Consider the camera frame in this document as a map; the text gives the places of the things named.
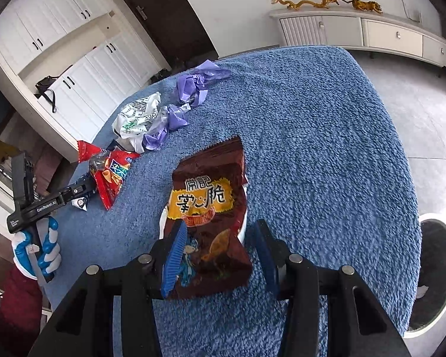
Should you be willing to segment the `blue white gloved left hand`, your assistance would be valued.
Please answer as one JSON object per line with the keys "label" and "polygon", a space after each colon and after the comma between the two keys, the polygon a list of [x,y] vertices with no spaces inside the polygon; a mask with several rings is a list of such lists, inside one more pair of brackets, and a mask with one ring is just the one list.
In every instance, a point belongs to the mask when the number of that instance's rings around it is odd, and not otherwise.
{"label": "blue white gloved left hand", "polygon": [[51,278],[62,262],[61,250],[58,244],[59,224],[52,216],[44,217],[37,222],[37,228],[46,228],[47,233],[41,244],[39,237],[34,239],[31,230],[17,232],[12,237],[13,261],[17,269],[33,281]]}

